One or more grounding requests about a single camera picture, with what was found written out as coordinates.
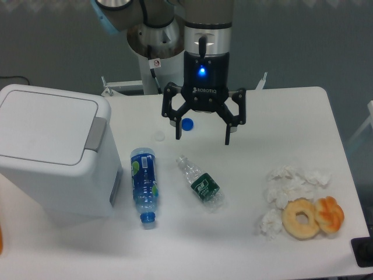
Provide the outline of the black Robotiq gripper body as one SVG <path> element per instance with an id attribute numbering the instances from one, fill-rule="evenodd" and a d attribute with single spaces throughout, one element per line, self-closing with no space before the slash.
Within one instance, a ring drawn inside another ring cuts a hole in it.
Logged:
<path id="1" fill-rule="evenodd" d="M 227 77 L 230 54 L 201 57 L 184 52 L 184 84 L 181 95 L 185 103 L 181 113 L 189 110 L 228 113 Z"/>

